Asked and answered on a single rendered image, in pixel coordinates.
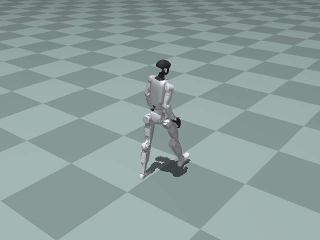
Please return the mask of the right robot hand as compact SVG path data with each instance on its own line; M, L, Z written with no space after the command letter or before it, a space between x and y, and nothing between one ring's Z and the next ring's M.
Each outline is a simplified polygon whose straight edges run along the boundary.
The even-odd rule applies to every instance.
M175 120L172 120L172 121L177 124L177 126L178 126L177 128L180 128L181 120L179 119L179 117L176 118L176 121Z

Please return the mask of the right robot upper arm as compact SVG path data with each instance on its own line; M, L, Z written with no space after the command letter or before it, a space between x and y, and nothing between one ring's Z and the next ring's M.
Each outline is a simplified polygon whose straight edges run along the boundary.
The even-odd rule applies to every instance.
M164 95L164 101L163 101L163 105L162 105L162 108L164 110L167 110L166 107L167 107L167 105L169 105L169 102L171 100L174 89L175 88L172 84L170 84L169 82L165 83L165 87L164 87L165 95Z

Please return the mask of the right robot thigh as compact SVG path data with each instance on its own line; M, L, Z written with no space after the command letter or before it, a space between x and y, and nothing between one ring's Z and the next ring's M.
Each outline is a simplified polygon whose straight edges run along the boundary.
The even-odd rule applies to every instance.
M167 129L171 140L168 142L169 147L173 148L173 143L175 141L179 142L179 134L178 134L178 128L175 122L171 121L169 117L162 118L161 120L162 126ZM173 148L174 149L174 148Z

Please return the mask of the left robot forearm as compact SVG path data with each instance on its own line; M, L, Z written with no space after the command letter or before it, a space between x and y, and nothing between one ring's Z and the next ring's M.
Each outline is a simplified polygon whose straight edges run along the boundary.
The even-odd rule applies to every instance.
M154 105L151 103L151 98L145 96L145 99L147 100L147 104L150 107L150 109L154 109Z

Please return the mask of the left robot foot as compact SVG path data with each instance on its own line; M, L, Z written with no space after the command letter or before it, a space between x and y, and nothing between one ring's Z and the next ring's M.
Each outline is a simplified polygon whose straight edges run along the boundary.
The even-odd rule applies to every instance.
M146 174L143 174L143 172L142 172L142 174L139 175L138 179L139 179L139 180L143 180L143 179L144 179L146 176L148 176L150 173L151 173L151 170L147 169L147 170L146 170Z

